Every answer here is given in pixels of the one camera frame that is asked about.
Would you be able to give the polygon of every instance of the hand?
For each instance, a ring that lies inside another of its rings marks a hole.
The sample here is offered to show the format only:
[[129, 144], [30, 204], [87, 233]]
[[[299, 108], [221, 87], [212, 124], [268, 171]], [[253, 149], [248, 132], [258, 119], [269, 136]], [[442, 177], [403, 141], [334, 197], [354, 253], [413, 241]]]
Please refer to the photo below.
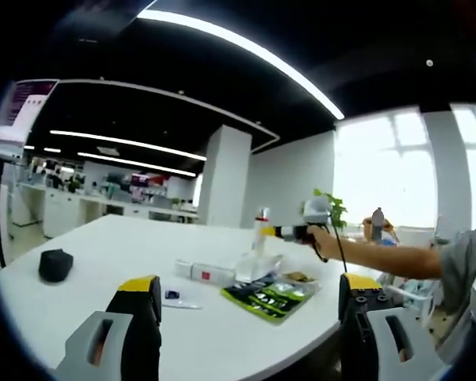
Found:
[[337, 248], [336, 238], [319, 226], [311, 225], [307, 228], [307, 233], [312, 234], [316, 240], [316, 247], [319, 254], [324, 258], [335, 259], [340, 257]]

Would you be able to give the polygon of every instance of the led light strip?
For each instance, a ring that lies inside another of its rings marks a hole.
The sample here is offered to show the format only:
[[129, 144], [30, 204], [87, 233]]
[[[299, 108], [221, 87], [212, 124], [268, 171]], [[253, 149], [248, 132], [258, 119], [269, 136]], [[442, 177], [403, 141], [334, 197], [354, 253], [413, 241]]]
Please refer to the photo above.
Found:
[[172, 149], [172, 148], [160, 147], [158, 145], [153, 145], [153, 144], [141, 143], [140, 141], [118, 139], [116, 137], [102, 137], [100, 135], [93, 135], [91, 133], [73, 133], [71, 131], [59, 131], [56, 129], [52, 129], [50, 133], [52, 133], [53, 135], [64, 135], [67, 137], [85, 137], [87, 139], [111, 141], [113, 143], [134, 145], [136, 147], [155, 149], [157, 151], [174, 153], [175, 155], [180, 155], [180, 156], [190, 157], [191, 159], [206, 161], [206, 158], [204, 156], [195, 155], [193, 153], [188, 153], [184, 151], [179, 151], [178, 149]]
[[278, 58], [272, 52], [266, 50], [255, 42], [248, 40], [230, 30], [222, 28], [221, 26], [211, 24], [207, 21], [199, 20], [197, 18], [184, 16], [182, 14], [163, 12], [161, 10], [142, 10], [137, 18], [143, 18], [153, 21], [170, 22], [171, 24], [183, 25], [188, 28], [200, 30], [202, 32], [219, 37], [232, 44], [238, 45], [241, 48], [248, 50], [259, 58], [267, 61], [270, 65], [279, 69], [282, 73], [290, 77], [294, 82], [307, 90], [318, 102], [320, 102], [326, 109], [333, 114], [337, 119], [344, 119], [344, 114], [339, 108], [324, 95], [313, 83], [304, 77], [299, 71], [291, 67], [288, 63]]
[[79, 156], [83, 156], [83, 157], [90, 157], [91, 159], [100, 159], [100, 160], [114, 161], [115, 163], [136, 165], [137, 167], [145, 167], [145, 168], [151, 168], [151, 169], [158, 169], [159, 171], [166, 171], [166, 172], [178, 173], [179, 175], [185, 175], [185, 176], [190, 176], [190, 177], [196, 177], [196, 174], [195, 174], [195, 173], [192, 173], [192, 172], [180, 171], [179, 169], [173, 169], [173, 168], [160, 167], [159, 165], [140, 163], [139, 161], [118, 159], [118, 158], [116, 158], [116, 157], [108, 157], [108, 156], [94, 155], [93, 153], [85, 153], [85, 152], [78, 152], [78, 155], [79, 155]]

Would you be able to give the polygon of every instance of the black ceiling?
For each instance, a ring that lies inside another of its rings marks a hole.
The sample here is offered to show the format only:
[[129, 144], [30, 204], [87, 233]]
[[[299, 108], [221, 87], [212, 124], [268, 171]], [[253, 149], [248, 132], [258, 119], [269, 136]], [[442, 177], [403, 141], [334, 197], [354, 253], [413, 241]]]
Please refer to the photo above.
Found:
[[[476, 102], [476, 54], [446, 3], [345, 0], [298, 6], [266, 0], [159, 0], [152, 8], [200, 18], [253, 40], [299, 70], [345, 117], [354, 117], [399, 106]], [[426, 60], [434, 65], [428, 67]], [[159, 21], [135, 20], [111, 41], [51, 45], [17, 78], [103, 78], [172, 93], [183, 90], [187, 97], [259, 121], [280, 136], [270, 147], [330, 130], [335, 122], [293, 80], [250, 52]], [[223, 124], [252, 133], [254, 147], [270, 139], [235, 118], [164, 95], [61, 84], [29, 144], [61, 148], [65, 157], [82, 148], [98, 153], [95, 141], [48, 133], [58, 129], [204, 154], [208, 137]], [[201, 168], [182, 156], [108, 145], [130, 160]]]

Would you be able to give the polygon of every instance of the person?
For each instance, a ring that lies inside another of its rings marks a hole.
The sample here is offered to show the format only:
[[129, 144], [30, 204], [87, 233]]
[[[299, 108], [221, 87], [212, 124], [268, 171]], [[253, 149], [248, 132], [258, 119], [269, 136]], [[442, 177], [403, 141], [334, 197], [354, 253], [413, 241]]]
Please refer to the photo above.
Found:
[[377, 208], [372, 213], [372, 241], [381, 243], [382, 240], [382, 227], [384, 226], [384, 214], [381, 208]]
[[92, 195], [92, 196], [100, 196], [100, 195], [101, 195], [101, 192], [99, 192], [99, 190], [98, 190], [97, 182], [96, 182], [96, 181], [93, 181], [93, 182], [92, 182], [91, 195]]
[[[335, 237], [317, 226], [310, 226], [317, 250], [322, 256], [340, 260]], [[441, 279], [444, 307], [455, 314], [438, 353], [451, 364], [465, 344], [464, 337], [476, 322], [476, 230], [468, 231], [441, 251], [408, 246], [377, 246], [340, 240], [345, 260], [410, 279]]]
[[52, 181], [52, 186], [55, 189], [62, 189], [63, 188], [63, 181], [61, 179], [61, 171], [60, 168], [55, 170], [55, 173], [49, 175], [50, 180]]

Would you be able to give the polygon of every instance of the office desk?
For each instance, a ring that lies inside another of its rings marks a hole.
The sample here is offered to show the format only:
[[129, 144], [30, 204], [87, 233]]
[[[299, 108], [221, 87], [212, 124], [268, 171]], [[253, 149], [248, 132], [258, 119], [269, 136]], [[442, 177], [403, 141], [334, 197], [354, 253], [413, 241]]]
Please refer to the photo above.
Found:
[[149, 219], [152, 214], [198, 219], [196, 213], [164, 209], [147, 203], [133, 204], [86, 194], [72, 194], [39, 184], [19, 183], [13, 194], [12, 220], [26, 226], [43, 221], [44, 235], [49, 238], [68, 233], [104, 214], [106, 206], [123, 209], [123, 215]]
[[[281, 325], [272, 325], [219, 295], [215, 286], [172, 275], [176, 259], [231, 267], [252, 230], [171, 224], [108, 215], [24, 254], [0, 271], [13, 322], [47, 367], [62, 360], [65, 340], [95, 310], [104, 310], [127, 279], [160, 276], [201, 310], [163, 307], [159, 377], [163, 381], [261, 380], [325, 342], [337, 329], [342, 264], [320, 262], [309, 247], [268, 237], [266, 250], [286, 256], [286, 270], [316, 272], [322, 289]], [[75, 258], [66, 281], [38, 278], [40, 253], [62, 248]], [[348, 265], [376, 278], [377, 271]]]

